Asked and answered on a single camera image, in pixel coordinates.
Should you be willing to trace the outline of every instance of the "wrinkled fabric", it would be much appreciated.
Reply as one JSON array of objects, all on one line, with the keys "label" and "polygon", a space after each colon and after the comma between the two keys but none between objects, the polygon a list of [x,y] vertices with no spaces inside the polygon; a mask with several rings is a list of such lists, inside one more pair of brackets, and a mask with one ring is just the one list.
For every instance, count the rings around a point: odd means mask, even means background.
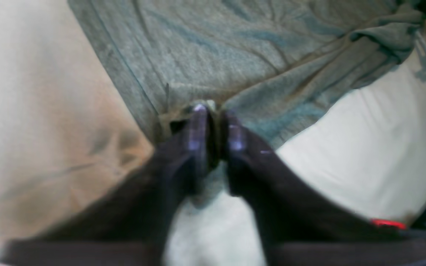
[{"label": "wrinkled fabric", "polygon": [[413,48],[396,0],[72,0],[103,66],[153,143],[195,100],[232,109],[274,148]]}]

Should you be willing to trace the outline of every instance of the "white sheet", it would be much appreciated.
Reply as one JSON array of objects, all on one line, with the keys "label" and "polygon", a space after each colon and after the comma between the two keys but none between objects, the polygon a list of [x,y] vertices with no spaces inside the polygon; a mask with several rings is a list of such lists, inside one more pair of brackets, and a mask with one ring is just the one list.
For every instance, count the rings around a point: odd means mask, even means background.
[{"label": "white sheet", "polygon": [[[401,219],[426,201],[426,83],[412,56],[279,151],[364,216]],[[0,246],[81,210],[151,152],[66,2],[0,0]],[[250,209],[225,193],[181,209],[166,258],[264,264]]]}]

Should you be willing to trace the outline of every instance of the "white fabric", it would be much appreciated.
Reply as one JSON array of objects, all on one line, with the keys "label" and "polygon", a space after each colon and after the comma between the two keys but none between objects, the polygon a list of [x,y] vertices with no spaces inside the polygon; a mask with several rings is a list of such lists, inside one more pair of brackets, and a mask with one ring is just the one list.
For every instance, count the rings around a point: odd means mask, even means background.
[{"label": "white fabric", "polygon": [[[279,153],[314,188],[367,217],[426,202],[426,84],[413,54],[338,102]],[[152,147],[65,0],[0,0],[0,246],[65,219],[141,165]],[[224,192],[186,204],[169,265],[263,265],[250,209]]]},{"label": "white fabric", "polygon": [[306,183],[367,218],[412,221],[426,204],[426,81],[404,64],[340,99],[277,153]]}]

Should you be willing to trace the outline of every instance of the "gray fabric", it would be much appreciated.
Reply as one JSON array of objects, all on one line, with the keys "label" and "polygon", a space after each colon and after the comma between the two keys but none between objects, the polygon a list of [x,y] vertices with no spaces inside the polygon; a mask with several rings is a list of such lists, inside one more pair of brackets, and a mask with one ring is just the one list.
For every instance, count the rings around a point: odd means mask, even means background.
[{"label": "gray fabric", "polygon": [[397,0],[70,0],[140,128],[214,100],[277,148],[412,51]]}]

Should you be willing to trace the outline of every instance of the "gray-blue cloth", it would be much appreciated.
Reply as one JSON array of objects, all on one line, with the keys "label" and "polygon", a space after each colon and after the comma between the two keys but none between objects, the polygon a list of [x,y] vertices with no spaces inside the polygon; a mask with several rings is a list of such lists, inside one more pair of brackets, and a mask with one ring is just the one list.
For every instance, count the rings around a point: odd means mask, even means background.
[{"label": "gray-blue cloth", "polygon": [[277,148],[413,49],[421,13],[397,0],[70,0],[153,143],[214,100]]}]

